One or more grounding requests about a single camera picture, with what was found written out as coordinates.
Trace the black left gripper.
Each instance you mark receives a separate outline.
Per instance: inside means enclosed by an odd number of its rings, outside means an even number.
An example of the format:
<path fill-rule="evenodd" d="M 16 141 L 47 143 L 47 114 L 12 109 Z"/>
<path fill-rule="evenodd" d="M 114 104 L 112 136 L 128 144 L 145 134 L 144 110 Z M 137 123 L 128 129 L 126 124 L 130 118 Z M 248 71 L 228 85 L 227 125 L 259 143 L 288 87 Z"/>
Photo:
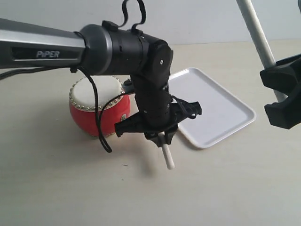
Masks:
<path fill-rule="evenodd" d="M 130 75 L 138 112 L 115 124 L 118 137 L 124 133 L 144 133 L 147 140 L 161 148 L 160 132 L 164 132 L 163 143 L 170 145 L 178 123 L 202 114 L 199 102 L 189 103 L 169 93 L 169 77 L 169 71 Z"/>

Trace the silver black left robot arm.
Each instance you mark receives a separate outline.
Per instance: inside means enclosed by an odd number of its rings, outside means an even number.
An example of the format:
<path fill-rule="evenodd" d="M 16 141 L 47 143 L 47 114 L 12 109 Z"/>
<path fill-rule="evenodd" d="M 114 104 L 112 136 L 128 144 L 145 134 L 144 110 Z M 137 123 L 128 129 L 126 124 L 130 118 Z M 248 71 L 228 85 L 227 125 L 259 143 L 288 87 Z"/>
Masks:
<path fill-rule="evenodd" d="M 0 21 L 1 78 L 69 68 L 94 75 L 128 75 L 138 113 L 115 124 L 118 137 L 143 133 L 158 147 L 170 144 L 183 120 L 202 114 L 198 102 L 169 93 L 173 51 L 162 39 L 110 21 L 69 32 L 7 19 Z"/>

